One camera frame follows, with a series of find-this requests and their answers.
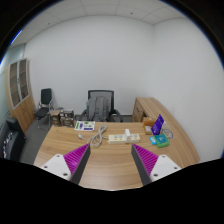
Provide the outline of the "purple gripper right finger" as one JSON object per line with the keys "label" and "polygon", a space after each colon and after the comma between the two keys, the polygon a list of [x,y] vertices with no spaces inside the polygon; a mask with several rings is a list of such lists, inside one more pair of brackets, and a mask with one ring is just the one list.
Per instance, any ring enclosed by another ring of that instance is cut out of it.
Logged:
{"label": "purple gripper right finger", "polygon": [[158,156],[136,144],[132,145],[131,154],[143,185],[148,185],[180,170],[180,167],[167,155]]}

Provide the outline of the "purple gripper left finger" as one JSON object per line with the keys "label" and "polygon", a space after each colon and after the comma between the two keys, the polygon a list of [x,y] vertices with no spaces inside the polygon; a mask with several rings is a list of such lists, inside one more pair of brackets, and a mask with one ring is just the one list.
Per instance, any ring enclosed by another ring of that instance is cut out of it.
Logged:
{"label": "purple gripper left finger", "polygon": [[90,153],[90,145],[86,144],[65,155],[54,155],[41,168],[65,180],[79,184]]}

